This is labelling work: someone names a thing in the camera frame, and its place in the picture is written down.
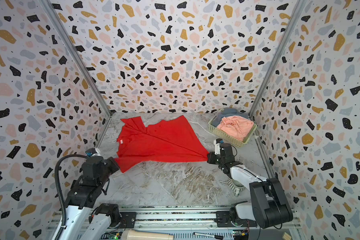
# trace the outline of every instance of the terrazzo wall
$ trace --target terrazzo wall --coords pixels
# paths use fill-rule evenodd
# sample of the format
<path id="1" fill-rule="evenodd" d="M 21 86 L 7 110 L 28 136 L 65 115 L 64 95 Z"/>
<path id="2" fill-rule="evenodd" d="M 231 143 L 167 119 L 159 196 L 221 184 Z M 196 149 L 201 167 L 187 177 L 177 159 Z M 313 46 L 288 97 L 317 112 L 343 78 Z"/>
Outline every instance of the terrazzo wall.
<path id="1" fill-rule="evenodd" d="M 93 147 L 105 112 L 36 1 L 0 1 L 0 239 L 43 239 L 59 157 Z M 82 159 L 68 159 L 65 194 Z"/>
<path id="2" fill-rule="evenodd" d="M 255 120 L 307 238 L 360 240 L 360 0 L 307 1 Z"/>
<path id="3" fill-rule="evenodd" d="M 112 112 L 248 111 L 292 0 L 53 0 Z"/>

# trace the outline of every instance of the blue-gray cloth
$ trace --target blue-gray cloth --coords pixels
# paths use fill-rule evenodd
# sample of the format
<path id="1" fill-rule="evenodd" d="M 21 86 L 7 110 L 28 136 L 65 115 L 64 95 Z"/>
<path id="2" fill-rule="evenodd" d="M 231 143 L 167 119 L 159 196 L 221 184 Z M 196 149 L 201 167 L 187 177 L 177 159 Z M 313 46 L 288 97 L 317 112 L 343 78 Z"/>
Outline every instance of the blue-gray cloth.
<path id="1" fill-rule="evenodd" d="M 248 113 L 240 113 L 236 108 L 224 108 L 221 113 L 217 114 L 215 119 L 211 122 L 211 125 L 217 127 L 220 124 L 222 118 L 230 116 L 241 116 L 248 119 Z"/>

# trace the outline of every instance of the cream colored tube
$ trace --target cream colored tube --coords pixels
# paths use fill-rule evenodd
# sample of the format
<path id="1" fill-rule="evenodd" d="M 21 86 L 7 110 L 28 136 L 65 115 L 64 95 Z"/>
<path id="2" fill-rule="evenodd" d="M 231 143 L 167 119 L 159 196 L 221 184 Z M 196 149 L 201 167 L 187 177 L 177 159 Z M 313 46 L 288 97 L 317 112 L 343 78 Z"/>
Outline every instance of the cream colored tube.
<path id="1" fill-rule="evenodd" d="M 135 230 L 126 230 L 121 235 L 121 240 L 173 240 L 173 236 L 164 233 L 138 232 Z"/>

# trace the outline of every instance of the green plastic basket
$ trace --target green plastic basket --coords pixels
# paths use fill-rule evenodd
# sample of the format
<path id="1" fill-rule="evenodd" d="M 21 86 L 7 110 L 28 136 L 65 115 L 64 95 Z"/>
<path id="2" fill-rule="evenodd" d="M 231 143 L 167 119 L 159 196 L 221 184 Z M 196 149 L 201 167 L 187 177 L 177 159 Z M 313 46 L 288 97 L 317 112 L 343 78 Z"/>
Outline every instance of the green plastic basket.
<path id="1" fill-rule="evenodd" d="M 243 141 L 241 142 L 240 140 L 237 140 L 236 138 L 226 134 L 224 131 L 221 131 L 220 129 L 214 127 L 211 125 L 211 122 L 216 118 L 216 116 L 214 118 L 212 118 L 209 122 L 208 122 L 208 125 L 209 125 L 209 128 L 208 130 L 221 137 L 222 139 L 224 139 L 225 141 L 229 142 L 230 144 L 232 144 L 233 146 L 235 147 L 242 147 L 244 144 L 247 144 L 249 142 L 249 140 L 251 139 L 251 136 L 253 135 L 254 131 L 256 130 L 257 128 L 257 125 L 256 124 L 253 124 L 252 126 L 252 129 L 250 130 L 250 132 L 248 133 L 248 135 L 243 139 Z"/>

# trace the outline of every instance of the marble tabletop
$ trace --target marble tabletop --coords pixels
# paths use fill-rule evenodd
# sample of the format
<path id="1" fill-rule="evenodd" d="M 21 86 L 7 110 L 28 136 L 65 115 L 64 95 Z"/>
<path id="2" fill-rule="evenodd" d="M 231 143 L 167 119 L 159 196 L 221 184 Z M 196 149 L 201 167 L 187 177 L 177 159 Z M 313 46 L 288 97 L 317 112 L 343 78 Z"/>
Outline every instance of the marble tabletop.
<path id="1" fill-rule="evenodd" d="M 213 140 L 218 138 L 208 132 L 208 121 L 215 114 L 206 113 L 115 113 L 100 144 L 103 157 L 116 157 L 116 141 L 124 123 L 120 119 L 140 116 L 145 124 L 156 124 L 184 115 L 195 134 L 208 151 L 214 151 Z M 252 137 L 248 144 L 238 148 L 236 161 L 242 162 L 255 173 L 267 177 L 258 147 Z M 97 198 L 101 203 L 150 206 L 206 206 L 230 205 L 250 199 L 247 189 L 235 197 L 228 186 L 229 177 L 217 165 L 206 162 L 141 162 L 125 173 L 110 176 L 108 194 Z"/>

